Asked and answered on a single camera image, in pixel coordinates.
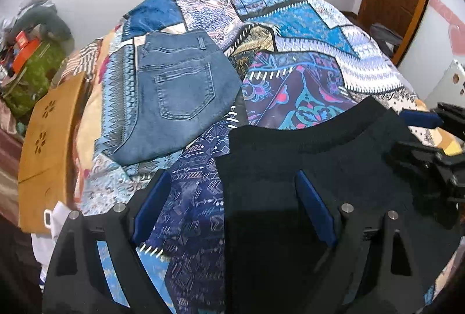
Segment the black pants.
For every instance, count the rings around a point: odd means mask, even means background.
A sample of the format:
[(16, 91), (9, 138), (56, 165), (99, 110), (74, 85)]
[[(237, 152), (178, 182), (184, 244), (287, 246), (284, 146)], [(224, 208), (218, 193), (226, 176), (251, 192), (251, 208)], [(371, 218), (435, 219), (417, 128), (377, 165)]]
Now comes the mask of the black pants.
[[(459, 245), (414, 207), (413, 186), (387, 156), (420, 143), (368, 97), (302, 130), (243, 126), (217, 170), (225, 197), (227, 313), (419, 313)], [(334, 219), (321, 242), (297, 196), (303, 170)]]

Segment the wooden lap desk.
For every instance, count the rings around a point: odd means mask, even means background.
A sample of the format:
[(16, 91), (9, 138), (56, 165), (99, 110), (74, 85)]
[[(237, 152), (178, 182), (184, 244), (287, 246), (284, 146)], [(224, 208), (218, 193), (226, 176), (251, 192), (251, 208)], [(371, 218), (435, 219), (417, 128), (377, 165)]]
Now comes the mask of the wooden lap desk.
[(81, 72), (49, 91), (33, 109), (18, 175), (19, 227), (25, 233), (48, 234), (46, 211), (59, 201), (72, 205), (72, 140), (85, 84)]

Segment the folded blue jeans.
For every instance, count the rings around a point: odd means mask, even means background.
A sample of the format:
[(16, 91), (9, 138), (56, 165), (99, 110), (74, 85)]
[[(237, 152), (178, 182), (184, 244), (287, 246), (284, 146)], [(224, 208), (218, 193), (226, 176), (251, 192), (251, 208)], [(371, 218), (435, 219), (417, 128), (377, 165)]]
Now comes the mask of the folded blue jeans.
[(134, 38), (124, 88), (127, 113), (109, 148), (120, 165), (166, 156), (195, 140), (234, 104), (241, 80), (204, 30)]

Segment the blue patchwork bedspread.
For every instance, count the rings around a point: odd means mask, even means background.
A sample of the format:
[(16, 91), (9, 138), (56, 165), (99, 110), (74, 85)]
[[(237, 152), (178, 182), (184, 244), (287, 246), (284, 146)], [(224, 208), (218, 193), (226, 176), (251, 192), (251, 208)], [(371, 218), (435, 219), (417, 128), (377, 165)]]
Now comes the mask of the blue patchwork bedspread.
[[(243, 85), (237, 102), (189, 145), (146, 162), (120, 165), (112, 152), (128, 130), (135, 96), (135, 47), (151, 31), (204, 29)], [(222, 190), (214, 158), (242, 124), (296, 130), (321, 124), (365, 97), (395, 111), (423, 110), (409, 82), (376, 41), (324, 0), (145, 0), (114, 30), (83, 48), (92, 87), (76, 133), (76, 199), (86, 215), (104, 213), (173, 169), (175, 192), (152, 236), (139, 247), (147, 274), (172, 313), (220, 313), (221, 233), (202, 245), (185, 224), (220, 224)]]

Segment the striped pink curtain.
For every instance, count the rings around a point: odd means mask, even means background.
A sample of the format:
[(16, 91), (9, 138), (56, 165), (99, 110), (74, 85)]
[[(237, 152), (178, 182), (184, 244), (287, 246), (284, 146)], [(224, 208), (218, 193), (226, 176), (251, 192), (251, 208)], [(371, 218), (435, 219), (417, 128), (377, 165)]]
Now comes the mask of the striped pink curtain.
[(18, 171), (24, 138), (17, 131), (17, 121), (1, 101), (0, 173), (1, 215), (14, 226), (19, 223)]

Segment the green storage bag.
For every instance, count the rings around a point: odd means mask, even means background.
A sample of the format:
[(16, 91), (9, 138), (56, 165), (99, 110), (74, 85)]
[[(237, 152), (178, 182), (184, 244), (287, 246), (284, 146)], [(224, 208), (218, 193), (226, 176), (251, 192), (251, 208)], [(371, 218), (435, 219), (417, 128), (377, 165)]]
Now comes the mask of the green storage bag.
[(36, 102), (48, 92), (64, 58), (65, 52), (58, 43), (42, 41), (19, 73), (1, 86), (1, 99), (16, 119), (31, 114)]

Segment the orange box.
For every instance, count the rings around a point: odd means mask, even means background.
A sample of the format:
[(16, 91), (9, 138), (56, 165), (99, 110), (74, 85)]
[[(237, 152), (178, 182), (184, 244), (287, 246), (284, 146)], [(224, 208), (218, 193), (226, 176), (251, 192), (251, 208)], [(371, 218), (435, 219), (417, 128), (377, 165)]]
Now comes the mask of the orange box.
[(19, 73), (27, 62), (27, 60), (34, 54), (37, 48), (40, 46), (40, 40), (37, 38), (32, 39), (27, 45), (25, 45), (15, 57), (12, 63), (12, 70), (15, 74)]

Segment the grey plush toy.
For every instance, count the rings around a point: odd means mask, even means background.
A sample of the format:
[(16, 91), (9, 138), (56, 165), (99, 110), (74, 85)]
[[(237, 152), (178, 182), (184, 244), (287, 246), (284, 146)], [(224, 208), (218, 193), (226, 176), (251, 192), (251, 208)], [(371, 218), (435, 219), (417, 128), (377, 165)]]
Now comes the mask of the grey plush toy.
[(40, 27), (42, 38), (51, 36), (54, 40), (64, 42), (72, 37), (66, 22), (52, 7), (36, 6), (27, 10), (20, 16), (10, 31), (10, 38), (15, 40), (20, 32), (30, 31), (36, 26)]

